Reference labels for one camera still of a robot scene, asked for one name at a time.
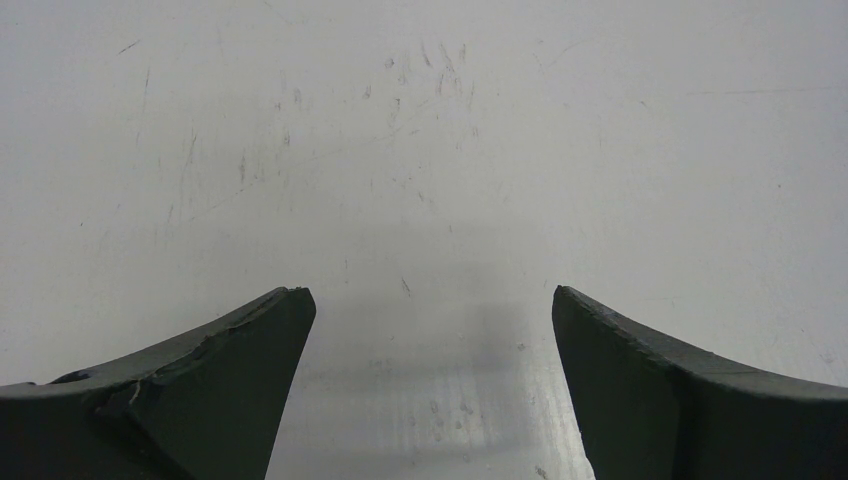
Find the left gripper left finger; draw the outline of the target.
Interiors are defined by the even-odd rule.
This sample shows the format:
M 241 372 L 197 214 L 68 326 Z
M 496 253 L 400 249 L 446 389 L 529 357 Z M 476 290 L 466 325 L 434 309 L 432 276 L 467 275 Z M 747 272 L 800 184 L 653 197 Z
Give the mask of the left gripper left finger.
M 262 479 L 316 316 L 277 288 L 185 333 L 1 390 L 5 479 Z

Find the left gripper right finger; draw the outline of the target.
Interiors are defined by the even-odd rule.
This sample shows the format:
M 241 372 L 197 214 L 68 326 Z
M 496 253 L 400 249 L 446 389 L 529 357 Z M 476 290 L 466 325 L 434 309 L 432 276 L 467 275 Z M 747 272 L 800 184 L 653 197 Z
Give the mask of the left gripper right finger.
M 552 324 L 599 479 L 843 479 L 847 391 L 744 365 L 568 286 Z

